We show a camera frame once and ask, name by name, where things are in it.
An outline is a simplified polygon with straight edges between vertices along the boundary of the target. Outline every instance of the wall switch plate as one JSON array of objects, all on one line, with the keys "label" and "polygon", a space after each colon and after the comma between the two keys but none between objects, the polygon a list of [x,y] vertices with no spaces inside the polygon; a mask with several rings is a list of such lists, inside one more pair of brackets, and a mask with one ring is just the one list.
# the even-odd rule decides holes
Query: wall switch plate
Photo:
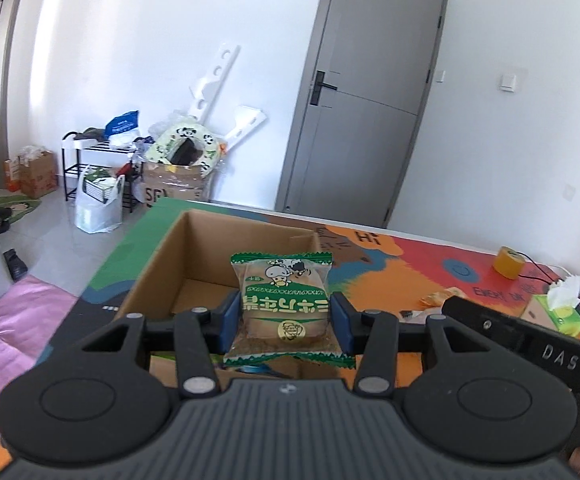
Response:
[{"label": "wall switch plate", "polygon": [[516,74],[503,74],[499,88],[503,92],[516,92]]},{"label": "wall switch plate", "polygon": [[572,202],[572,200],[574,199],[574,195],[576,195],[576,188],[574,186],[566,184],[565,189],[563,190],[563,198],[566,199],[568,202]]}]

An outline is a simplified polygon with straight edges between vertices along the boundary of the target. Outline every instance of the pink fabric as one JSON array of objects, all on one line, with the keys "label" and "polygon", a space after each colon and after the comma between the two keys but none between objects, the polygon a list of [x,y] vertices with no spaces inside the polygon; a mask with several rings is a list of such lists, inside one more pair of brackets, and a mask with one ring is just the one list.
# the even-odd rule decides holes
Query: pink fabric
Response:
[{"label": "pink fabric", "polygon": [[76,298],[27,276],[0,298],[0,391],[33,367]]}]

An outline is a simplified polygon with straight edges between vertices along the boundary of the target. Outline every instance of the tape roll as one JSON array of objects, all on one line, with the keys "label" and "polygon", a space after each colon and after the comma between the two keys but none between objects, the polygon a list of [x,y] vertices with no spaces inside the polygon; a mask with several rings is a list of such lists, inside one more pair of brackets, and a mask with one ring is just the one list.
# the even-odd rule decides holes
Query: tape roll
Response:
[{"label": "tape roll", "polygon": [[521,274],[525,258],[509,247],[501,247],[494,258],[493,267],[496,272],[508,280],[515,280]]}]

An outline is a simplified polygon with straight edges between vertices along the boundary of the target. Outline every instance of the black shoe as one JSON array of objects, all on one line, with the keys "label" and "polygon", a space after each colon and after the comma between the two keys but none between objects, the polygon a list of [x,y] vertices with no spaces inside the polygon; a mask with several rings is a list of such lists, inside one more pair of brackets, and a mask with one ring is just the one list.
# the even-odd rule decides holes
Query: black shoe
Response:
[{"label": "black shoe", "polygon": [[10,228],[10,220],[0,218],[0,235]]},{"label": "black shoe", "polygon": [[6,259],[8,270],[10,271],[10,275],[14,282],[18,282],[28,273],[28,267],[23,263],[21,258],[17,256],[14,249],[4,252],[3,257]]},{"label": "black shoe", "polygon": [[9,207],[0,207],[0,218],[3,220],[7,220],[12,216],[12,209]]}]

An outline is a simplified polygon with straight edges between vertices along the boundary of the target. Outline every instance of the light switch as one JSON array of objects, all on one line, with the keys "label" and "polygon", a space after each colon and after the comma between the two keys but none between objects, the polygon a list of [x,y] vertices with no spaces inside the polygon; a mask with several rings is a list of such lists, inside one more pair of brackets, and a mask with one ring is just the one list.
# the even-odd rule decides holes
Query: light switch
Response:
[{"label": "light switch", "polygon": [[503,92],[516,92],[516,74],[503,74],[499,88]]}]

